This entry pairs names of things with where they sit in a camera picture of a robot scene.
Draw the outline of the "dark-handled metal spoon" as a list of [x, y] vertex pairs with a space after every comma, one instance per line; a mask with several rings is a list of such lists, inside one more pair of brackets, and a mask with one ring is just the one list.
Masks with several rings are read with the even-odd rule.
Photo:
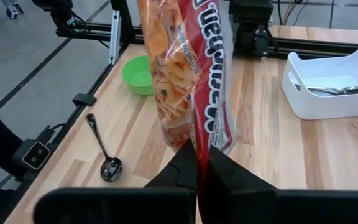
[[96, 118], [93, 113], [86, 115], [86, 121], [91, 127], [100, 148], [104, 155], [104, 162], [100, 168], [100, 176], [105, 182], [116, 182], [120, 178], [123, 170], [123, 163], [118, 157], [110, 157], [106, 151], [106, 148], [103, 144], [103, 140], [101, 139], [101, 135], [99, 133], [98, 125], [96, 122]]

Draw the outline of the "silver metal spoon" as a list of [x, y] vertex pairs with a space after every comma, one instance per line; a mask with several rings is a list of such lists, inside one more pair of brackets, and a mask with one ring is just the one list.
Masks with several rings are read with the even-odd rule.
[[358, 86], [345, 87], [340, 90], [335, 88], [321, 87], [321, 86], [307, 86], [306, 88], [311, 92], [325, 93], [334, 96], [358, 94]]

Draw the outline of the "black frame clip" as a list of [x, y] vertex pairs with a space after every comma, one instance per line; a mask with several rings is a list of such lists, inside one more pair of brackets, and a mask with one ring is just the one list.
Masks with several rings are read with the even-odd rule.
[[92, 95], [78, 93], [73, 99], [72, 102], [75, 106], [93, 106], [97, 101]]

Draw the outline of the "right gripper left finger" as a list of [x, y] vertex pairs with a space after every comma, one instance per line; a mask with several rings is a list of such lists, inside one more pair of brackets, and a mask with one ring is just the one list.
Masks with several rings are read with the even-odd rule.
[[190, 142], [142, 188], [60, 188], [44, 195], [34, 224], [195, 224], [198, 160]]

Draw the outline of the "white plastic bin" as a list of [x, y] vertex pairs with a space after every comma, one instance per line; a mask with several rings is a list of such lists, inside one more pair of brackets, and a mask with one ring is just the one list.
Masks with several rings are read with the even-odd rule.
[[282, 90], [297, 117], [305, 120], [358, 116], [358, 94], [313, 93], [310, 87], [342, 90], [358, 86], [358, 50], [343, 57], [303, 60], [288, 54]]

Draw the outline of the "red ramen packet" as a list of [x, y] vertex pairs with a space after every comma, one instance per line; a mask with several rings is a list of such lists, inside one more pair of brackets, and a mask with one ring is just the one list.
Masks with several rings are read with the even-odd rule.
[[209, 215], [209, 152], [234, 147], [230, 106], [233, 33], [219, 0], [137, 0], [165, 142], [189, 141], [200, 174], [198, 206]]

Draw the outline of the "green plastic bowl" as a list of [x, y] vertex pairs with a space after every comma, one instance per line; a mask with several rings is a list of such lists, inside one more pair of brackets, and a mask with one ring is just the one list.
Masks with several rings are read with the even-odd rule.
[[130, 59], [122, 68], [122, 79], [131, 92], [137, 95], [149, 96], [154, 94], [147, 55]]

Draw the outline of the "rolling chair base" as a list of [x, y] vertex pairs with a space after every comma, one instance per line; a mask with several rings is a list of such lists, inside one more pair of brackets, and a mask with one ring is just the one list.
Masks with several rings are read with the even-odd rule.
[[0, 0], [6, 8], [6, 15], [10, 19], [16, 19], [19, 14], [23, 14], [23, 10], [15, 0]]

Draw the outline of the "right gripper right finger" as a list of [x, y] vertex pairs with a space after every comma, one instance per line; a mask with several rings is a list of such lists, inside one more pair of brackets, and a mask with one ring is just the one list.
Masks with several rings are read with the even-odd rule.
[[200, 213], [207, 224], [358, 224], [358, 191], [278, 189], [212, 147]]

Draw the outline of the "silver metal bracket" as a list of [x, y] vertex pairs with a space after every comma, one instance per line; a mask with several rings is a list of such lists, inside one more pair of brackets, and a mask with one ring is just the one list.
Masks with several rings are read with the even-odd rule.
[[119, 58], [121, 37], [121, 15], [117, 10], [112, 12], [111, 37], [109, 46], [109, 63], [115, 65]]

